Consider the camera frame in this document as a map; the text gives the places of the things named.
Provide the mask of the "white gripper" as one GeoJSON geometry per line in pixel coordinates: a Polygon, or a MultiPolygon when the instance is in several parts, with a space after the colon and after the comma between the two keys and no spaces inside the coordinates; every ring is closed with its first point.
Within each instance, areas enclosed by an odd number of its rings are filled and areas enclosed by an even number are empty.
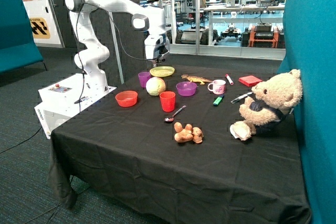
{"type": "Polygon", "coordinates": [[[148,35],[144,44],[146,59],[153,63],[153,67],[160,65],[170,54],[170,41],[166,34],[148,35]]]}

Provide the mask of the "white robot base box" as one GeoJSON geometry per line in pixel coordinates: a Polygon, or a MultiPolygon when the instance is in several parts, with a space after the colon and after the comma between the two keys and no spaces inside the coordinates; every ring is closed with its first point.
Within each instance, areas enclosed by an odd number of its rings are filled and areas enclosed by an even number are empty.
{"type": "Polygon", "coordinates": [[[35,106],[35,112],[48,139],[51,132],[63,123],[99,101],[115,90],[112,86],[102,86],[98,90],[86,74],[76,73],[45,88],[38,90],[41,103],[35,106]],[[88,100],[74,104],[82,97],[88,100]]]}

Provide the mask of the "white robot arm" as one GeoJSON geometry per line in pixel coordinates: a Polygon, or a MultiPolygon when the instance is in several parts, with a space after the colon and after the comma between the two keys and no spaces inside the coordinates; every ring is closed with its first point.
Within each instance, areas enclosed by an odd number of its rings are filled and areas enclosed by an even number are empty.
{"type": "Polygon", "coordinates": [[[103,9],[111,13],[129,13],[131,24],[136,31],[148,31],[144,41],[147,60],[157,62],[170,51],[166,36],[164,9],[155,6],[142,7],[131,0],[65,0],[73,30],[86,49],[75,55],[76,65],[87,74],[92,94],[107,93],[109,90],[106,74],[98,65],[110,56],[109,49],[102,45],[94,32],[90,13],[103,9]]]}

